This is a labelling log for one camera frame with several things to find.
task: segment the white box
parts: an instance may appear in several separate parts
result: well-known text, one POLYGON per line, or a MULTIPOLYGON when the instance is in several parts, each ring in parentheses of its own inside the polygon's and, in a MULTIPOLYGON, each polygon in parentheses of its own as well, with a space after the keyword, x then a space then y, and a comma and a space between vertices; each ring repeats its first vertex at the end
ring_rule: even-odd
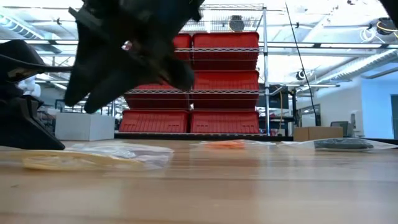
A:
POLYGON ((55 137, 64 141, 114 139, 114 117, 100 114, 59 113, 55 137))

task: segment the red bin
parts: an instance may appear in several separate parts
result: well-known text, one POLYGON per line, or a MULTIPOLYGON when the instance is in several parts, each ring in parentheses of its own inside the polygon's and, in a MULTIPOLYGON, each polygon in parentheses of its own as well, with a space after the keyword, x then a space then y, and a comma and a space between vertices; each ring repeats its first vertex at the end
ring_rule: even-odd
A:
POLYGON ((259 134, 256 111, 193 111, 191 133, 259 134))
MULTIPOLYGON (((174 38, 174 46, 176 48, 190 49, 192 47, 192 37, 190 34, 179 34, 174 38)), ((191 52, 177 52, 176 56, 181 60, 191 63, 191 52)))
MULTIPOLYGON (((134 90, 177 90, 163 84, 140 85, 134 90)), ((180 109, 189 110, 188 94, 184 93, 126 93, 124 99, 130 109, 180 109)))
POLYGON ((259 56, 259 34, 257 32, 195 34, 193 48, 213 49, 193 52, 195 70, 255 70, 259 56), (215 49, 256 49, 240 52, 215 51, 215 49))
POLYGON ((186 133, 187 111, 125 110, 119 131, 124 133, 186 133))
POLYGON ((259 73, 245 71, 195 71, 194 90, 253 90, 252 93, 192 94, 195 109, 254 109, 259 95, 259 73))

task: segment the ceiling light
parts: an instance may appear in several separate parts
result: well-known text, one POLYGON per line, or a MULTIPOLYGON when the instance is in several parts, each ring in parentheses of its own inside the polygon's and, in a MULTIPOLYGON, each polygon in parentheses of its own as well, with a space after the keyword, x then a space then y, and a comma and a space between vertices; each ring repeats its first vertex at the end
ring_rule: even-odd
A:
MULTIPOLYGON (((303 44, 303 43, 297 43, 298 47, 300 48, 312 48, 314 46, 314 44, 303 44)), ((284 47, 290 47, 290 48, 294 48, 297 47, 296 43, 267 43, 268 47, 278 47, 278 48, 284 48, 284 47)))
POLYGON ((47 74, 37 74, 36 78, 41 79, 41 80, 51 80, 52 78, 47 75, 47 74))
MULTIPOLYGON (((300 86, 304 86, 304 87, 308 87, 307 84, 286 84, 285 86, 289 86, 289 87, 300 87, 300 86)), ((310 87, 340 87, 340 85, 338 84, 310 84, 310 87)))
POLYGON ((76 45, 79 43, 78 40, 56 40, 55 42, 60 45, 76 45))
POLYGON ((69 83, 69 81, 54 80, 54 81, 50 81, 50 83, 69 83))
POLYGON ((337 49, 375 49, 380 47, 381 44, 321 44, 321 48, 337 49))
POLYGON ((24 40, 27 44, 49 44, 47 40, 24 40))
POLYGON ((64 86, 64 85, 61 85, 61 84, 58 84, 58 83, 54 83, 54 85, 55 85, 56 87, 58 87, 58 88, 61 88, 61 89, 63 89, 63 90, 66 90, 66 89, 67 89, 67 87, 66 87, 66 86, 64 86))

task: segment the plastic bag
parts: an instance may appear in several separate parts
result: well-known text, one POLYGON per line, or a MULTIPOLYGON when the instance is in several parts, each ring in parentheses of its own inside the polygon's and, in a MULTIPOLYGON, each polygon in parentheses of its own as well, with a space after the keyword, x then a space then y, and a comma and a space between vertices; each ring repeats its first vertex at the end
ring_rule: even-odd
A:
POLYGON ((230 141, 203 141, 197 144, 191 144, 191 146, 196 146, 204 149, 234 149, 243 150, 250 148, 260 148, 260 147, 272 147, 276 146, 275 143, 271 142, 259 142, 250 140, 230 140, 230 141))
POLYGON ((334 152, 368 152, 380 149, 393 149, 397 145, 371 141, 360 138, 333 138, 314 141, 298 142, 295 144, 281 144, 279 146, 315 149, 316 151, 334 152))
POLYGON ((76 144, 63 151, 12 150, 0 161, 20 161, 25 168, 43 170, 152 170, 164 168, 173 150, 126 143, 76 144))

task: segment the cardboard box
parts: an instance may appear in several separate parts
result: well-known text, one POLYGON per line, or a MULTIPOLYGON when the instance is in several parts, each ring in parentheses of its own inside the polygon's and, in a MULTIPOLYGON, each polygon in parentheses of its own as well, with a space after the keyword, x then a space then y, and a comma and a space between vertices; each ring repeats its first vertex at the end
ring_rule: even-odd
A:
POLYGON ((114 117, 100 114, 58 113, 55 137, 64 141, 114 139, 114 117))
POLYGON ((343 128, 341 127, 306 127, 294 129, 294 141, 311 141, 342 137, 343 128))

